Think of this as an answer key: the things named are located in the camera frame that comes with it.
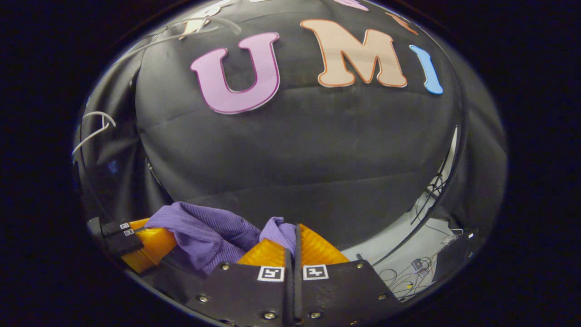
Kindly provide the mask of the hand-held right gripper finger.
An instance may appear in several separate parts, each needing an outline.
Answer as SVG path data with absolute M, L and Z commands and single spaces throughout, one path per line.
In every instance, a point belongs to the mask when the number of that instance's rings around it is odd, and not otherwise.
M 300 326 L 376 326 L 403 305 L 371 264 L 350 261 L 325 238 L 296 226 L 294 316 Z
M 290 325 L 289 251 L 264 239 L 236 263 L 219 263 L 195 290 L 187 307 L 217 324 Z

